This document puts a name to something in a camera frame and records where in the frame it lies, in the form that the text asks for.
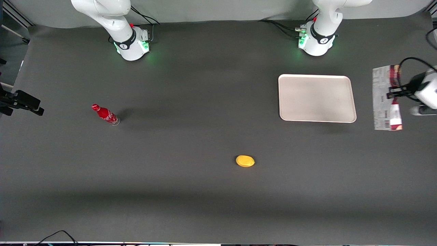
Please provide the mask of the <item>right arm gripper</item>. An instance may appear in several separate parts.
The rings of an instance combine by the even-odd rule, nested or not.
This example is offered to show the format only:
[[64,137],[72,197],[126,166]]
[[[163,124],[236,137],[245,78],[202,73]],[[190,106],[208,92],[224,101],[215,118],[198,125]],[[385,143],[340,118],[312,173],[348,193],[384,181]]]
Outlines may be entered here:
[[44,109],[40,106],[41,100],[36,97],[21,91],[16,90],[14,93],[8,92],[0,85],[0,113],[6,116],[11,116],[13,113],[12,105],[15,109],[23,109],[30,111],[38,116],[44,114]]

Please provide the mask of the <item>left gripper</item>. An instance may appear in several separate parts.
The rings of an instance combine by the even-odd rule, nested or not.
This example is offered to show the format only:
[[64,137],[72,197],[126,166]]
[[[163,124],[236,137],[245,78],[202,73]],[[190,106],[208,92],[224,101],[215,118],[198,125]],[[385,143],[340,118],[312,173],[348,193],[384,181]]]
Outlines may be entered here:
[[407,97],[413,100],[413,96],[421,103],[428,106],[432,110],[437,109],[437,73],[434,70],[415,75],[409,81],[409,87],[392,86],[389,87],[387,98]]

